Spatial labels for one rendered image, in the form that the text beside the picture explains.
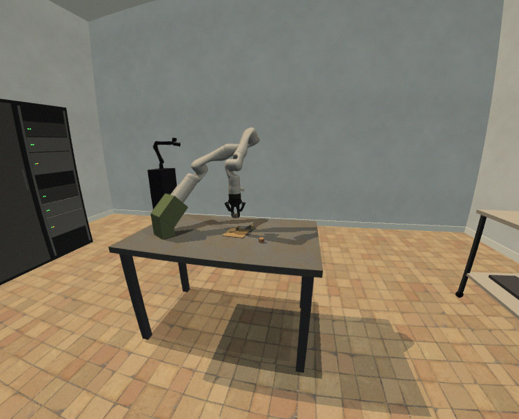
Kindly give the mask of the tan flat mat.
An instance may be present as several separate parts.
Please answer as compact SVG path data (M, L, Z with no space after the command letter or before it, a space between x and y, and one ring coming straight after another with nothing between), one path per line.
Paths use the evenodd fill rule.
M236 231L236 228L230 228L223 236L244 238L249 231L250 229L240 229L240 231Z

